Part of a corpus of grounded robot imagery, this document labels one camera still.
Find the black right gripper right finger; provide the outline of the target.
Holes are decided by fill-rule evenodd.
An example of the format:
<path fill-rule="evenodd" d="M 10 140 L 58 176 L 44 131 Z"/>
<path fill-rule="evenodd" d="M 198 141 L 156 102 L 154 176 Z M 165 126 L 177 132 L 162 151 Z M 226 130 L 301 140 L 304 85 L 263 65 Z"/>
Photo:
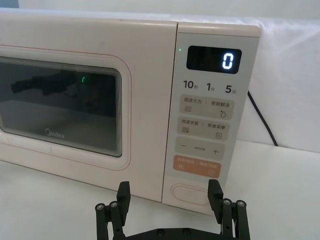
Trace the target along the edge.
<path fill-rule="evenodd" d="M 222 238 L 224 240 L 248 240 L 247 203 L 243 200 L 233 202 L 224 198 L 222 187 L 216 179 L 208 181 L 207 197 L 216 221 L 220 225 Z"/>

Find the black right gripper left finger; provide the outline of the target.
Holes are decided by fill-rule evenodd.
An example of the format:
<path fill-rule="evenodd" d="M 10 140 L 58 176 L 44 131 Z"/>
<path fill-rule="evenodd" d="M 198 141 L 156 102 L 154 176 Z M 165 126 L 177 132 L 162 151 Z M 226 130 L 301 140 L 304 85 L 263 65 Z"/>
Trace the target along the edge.
<path fill-rule="evenodd" d="M 113 240 L 125 240 L 123 227 L 131 201 L 130 182 L 123 181 L 119 184 L 116 200 L 109 205 L 98 203 L 95 206 L 96 214 L 96 239 L 108 240 L 108 223 L 112 224 Z"/>

